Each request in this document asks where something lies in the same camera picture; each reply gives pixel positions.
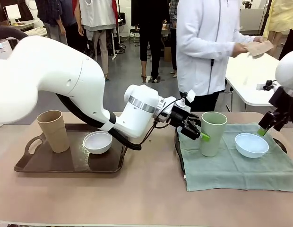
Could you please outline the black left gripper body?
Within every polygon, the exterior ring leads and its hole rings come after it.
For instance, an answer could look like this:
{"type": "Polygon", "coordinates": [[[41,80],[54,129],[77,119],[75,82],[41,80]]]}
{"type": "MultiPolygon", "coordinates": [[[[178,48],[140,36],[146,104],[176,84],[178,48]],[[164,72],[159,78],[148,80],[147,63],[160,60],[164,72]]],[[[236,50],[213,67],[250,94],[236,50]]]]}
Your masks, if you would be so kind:
{"type": "Polygon", "coordinates": [[[188,129],[189,125],[187,123],[187,118],[190,114],[190,107],[179,107],[174,105],[170,114],[170,125],[175,128],[181,127],[183,129],[188,129]]]}

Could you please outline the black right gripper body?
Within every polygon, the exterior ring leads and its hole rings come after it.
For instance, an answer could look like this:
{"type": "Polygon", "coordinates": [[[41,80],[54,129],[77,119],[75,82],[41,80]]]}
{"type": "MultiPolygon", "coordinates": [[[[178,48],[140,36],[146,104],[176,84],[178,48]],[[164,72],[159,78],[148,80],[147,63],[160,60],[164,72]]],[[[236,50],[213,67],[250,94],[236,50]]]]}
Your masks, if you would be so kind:
{"type": "Polygon", "coordinates": [[[278,87],[269,103],[276,108],[274,115],[285,115],[289,113],[291,96],[285,92],[284,87],[278,87]]]}

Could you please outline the person's right hand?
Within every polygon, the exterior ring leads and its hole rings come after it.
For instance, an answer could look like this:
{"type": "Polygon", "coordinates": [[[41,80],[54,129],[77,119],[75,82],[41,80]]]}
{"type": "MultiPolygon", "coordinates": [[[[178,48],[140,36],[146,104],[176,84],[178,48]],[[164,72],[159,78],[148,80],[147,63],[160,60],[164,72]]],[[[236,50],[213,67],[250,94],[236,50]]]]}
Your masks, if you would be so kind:
{"type": "Polygon", "coordinates": [[[242,43],[235,43],[231,57],[235,58],[242,53],[247,53],[248,48],[242,43]]]}

